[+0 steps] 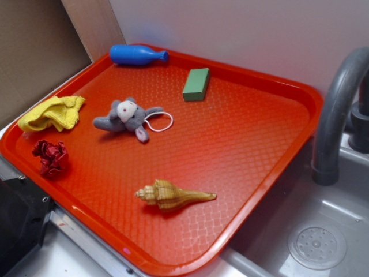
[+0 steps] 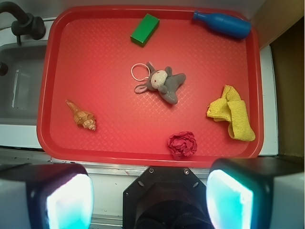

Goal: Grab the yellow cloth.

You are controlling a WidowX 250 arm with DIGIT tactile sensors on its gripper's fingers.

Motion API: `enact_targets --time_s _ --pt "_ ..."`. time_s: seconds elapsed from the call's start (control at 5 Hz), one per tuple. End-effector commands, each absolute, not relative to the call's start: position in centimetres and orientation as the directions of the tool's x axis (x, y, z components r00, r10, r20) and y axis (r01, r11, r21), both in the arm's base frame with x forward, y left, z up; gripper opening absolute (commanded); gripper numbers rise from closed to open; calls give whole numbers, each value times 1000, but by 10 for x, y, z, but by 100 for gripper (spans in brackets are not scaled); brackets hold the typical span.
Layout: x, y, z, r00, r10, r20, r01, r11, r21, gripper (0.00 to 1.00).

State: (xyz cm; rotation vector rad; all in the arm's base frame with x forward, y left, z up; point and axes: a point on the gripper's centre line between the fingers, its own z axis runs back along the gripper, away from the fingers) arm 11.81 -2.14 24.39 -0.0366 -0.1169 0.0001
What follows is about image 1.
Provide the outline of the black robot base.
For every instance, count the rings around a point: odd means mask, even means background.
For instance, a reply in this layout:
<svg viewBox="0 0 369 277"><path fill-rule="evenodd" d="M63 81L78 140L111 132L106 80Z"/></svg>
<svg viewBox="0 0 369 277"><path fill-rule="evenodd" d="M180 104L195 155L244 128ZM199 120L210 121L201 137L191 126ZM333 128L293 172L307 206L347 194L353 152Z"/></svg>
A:
<svg viewBox="0 0 369 277"><path fill-rule="evenodd" d="M53 205L28 178L1 181L1 276L42 248Z"/></svg>

